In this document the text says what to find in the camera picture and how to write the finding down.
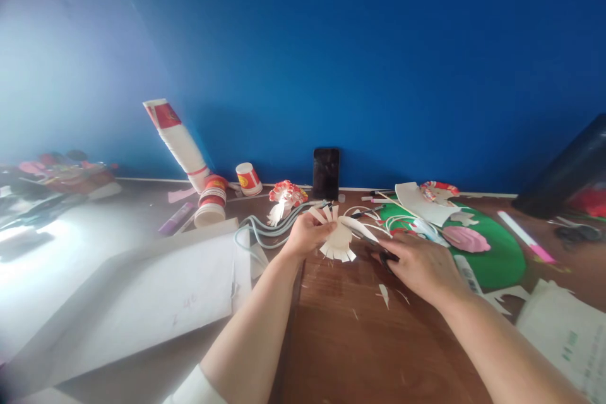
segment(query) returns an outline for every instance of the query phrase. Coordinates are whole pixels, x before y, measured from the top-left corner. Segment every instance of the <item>smartphone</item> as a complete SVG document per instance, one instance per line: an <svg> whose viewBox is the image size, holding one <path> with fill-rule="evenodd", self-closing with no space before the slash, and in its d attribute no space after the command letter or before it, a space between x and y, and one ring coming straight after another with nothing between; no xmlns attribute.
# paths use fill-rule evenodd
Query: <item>smartphone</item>
<svg viewBox="0 0 606 404"><path fill-rule="evenodd" d="M341 153L338 148L317 148L314 150L314 199L337 200L339 198L339 163Z"/></svg>

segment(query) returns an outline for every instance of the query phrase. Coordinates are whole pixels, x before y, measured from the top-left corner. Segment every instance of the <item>left hand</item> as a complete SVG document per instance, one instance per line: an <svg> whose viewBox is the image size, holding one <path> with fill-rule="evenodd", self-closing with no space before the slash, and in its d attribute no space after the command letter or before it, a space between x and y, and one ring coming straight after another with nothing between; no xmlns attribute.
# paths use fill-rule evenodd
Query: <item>left hand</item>
<svg viewBox="0 0 606 404"><path fill-rule="evenodd" d="M336 222L320 224L311 213L299 215L280 255L304 259L309 253L315 251L334 229L336 229Z"/></svg>

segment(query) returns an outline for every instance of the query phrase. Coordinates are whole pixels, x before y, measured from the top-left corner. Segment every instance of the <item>red and white paper cup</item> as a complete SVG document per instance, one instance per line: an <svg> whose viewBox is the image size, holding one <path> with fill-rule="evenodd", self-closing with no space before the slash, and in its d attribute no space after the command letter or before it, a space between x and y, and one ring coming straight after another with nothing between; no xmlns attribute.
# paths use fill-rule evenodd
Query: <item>red and white paper cup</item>
<svg viewBox="0 0 606 404"><path fill-rule="evenodd" d="M146 101L143 105L158 129L158 134L187 174L193 187L202 193L204 180L210 174L210 169L187 128L181 124L166 99Z"/></svg>
<svg viewBox="0 0 606 404"><path fill-rule="evenodd" d="M263 189L263 185L250 163L242 163L235 168L238 180L245 196L256 196Z"/></svg>

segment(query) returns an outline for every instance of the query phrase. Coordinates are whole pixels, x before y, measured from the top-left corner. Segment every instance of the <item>right hand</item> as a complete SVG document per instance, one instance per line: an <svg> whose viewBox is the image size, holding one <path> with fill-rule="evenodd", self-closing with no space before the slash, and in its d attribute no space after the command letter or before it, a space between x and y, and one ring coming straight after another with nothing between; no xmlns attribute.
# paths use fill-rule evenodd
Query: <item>right hand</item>
<svg viewBox="0 0 606 404"><path fill-rule="evenodd" d="M387 260L391 271L441 313L461 300L473 298L444 246L412 234L396 234L394 239L381 239L379 243L400 258L399 262Z"/></svg>

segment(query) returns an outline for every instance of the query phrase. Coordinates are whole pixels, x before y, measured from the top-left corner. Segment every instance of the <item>pink marker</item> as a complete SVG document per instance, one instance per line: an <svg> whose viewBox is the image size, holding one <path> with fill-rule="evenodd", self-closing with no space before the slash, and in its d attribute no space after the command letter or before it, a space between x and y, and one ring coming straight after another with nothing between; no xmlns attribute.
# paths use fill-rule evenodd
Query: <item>pink marker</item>
<svg viewBox="0 0 606 404"><path fill-rule="evenodd" d="M158 229L158 232L163 235L170 235L172 231L175 230L175 227L177 227L177 224L179 224L183 218L185 218L192 208L194 208L194 205L191 202L185 202L185 204L179 208L177 213L172 215L170 219Z"/></svg>
<svg viewBox="0 0 606 404"><path fill-rule="evenodd" d="M518 237L520 237L520 240L526 243L530 247L530 249L532 249L532 251L543 260L543 262L555 263L556 260L552 256L550 256L549 253L545 249L543 249L542 246L539 246L539 244L535 242L532 237L530 237L530 235L528 235L520 227L520 225L511 218L511 216L509 216L502 210L497 211L497 214L503 219L503 221L505 221L505 224L507 224L509 228L513 230L513 232Z"/></svg>

